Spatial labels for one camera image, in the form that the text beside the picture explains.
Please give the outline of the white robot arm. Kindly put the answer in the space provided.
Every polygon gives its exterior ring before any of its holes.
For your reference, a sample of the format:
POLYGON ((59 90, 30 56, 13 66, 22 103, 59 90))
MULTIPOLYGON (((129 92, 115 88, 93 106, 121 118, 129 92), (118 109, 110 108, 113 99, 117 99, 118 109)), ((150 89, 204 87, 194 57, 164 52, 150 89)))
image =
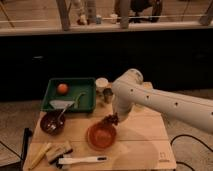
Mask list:
POLYGON ((143 75, 131 68, 112 83, 113 113, 125 120, 134 104, 167 114, 213 134, 213 100, 171 93, 143 86, 143 75))

